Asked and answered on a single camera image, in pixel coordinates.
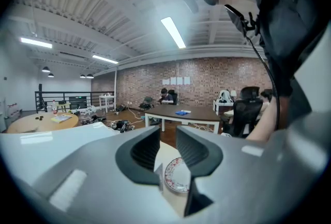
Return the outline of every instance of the book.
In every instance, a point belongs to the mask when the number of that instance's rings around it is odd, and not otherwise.
[[[52,117],[51,120],[56,122],[56,123],[62,123],[63,121],[68,120],[70,118],[71,118],[70,115],[62,114],[62,115]]]

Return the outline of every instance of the brick wall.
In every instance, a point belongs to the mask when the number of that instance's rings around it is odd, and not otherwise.
[[[92,91],[113,91],[115,73],[92,79]],[[162,85],[162,79],[190,76],[190,85]],[[211,106],[222,89],[240,90],[259,86],[260,92],[271,88],[269,76],[256,58],[196,58],[155,63],[117,72],[117,103],[132,101],[136,108],[145,96],[158,99],[163,87],[175,89],[179,103]]]

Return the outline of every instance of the paper on wall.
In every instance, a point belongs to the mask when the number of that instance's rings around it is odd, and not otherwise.
[[[162,80],[162,85],[169,85],[170,84],[170,80],[166,79],[166,80]]]
[[[176,77],[171,77],[171,85],[176,85]]]
[[[184,84],[191,84],[190,77],[184,77]]]
[[[183,84],[183,77],[177,77],[177,85]]]

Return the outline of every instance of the black cable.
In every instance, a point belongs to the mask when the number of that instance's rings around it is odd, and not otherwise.
[[[273,90],[275,91],[275,96],[276,96],[276,106],[277,106],[277,115],[276,115],[276,126],[275,126],[275,131],[278,130],[278,126],[279,126],[279,112],[280,112],[280,106],[279,106],[279,95],[277,92],[277,88],[275,85],[275,79],[271,73],[271,71],[269,70],[267,64],[264,62],[264,59],[260,56],[260,54],[258,53],[257,49],[255,48],[252,40],[250,40],[249,37],[246,36],[246,39],[250,42],[250,44],[252,45],[255,53],[257,54],[258,58],[260,59],[260,61],[262,62],[263,66],[265,67],[266,71],[268,72],[268,75],[270,77],[271,83],[273,85]]]

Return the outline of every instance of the blue object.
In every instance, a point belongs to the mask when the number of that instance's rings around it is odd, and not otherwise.
[[[188,114],[188,113],[187,113],[187,112],[183,112],[183,111],[178,111],[178,112],[176,112],[175,114],[186,115],[186,114]]]

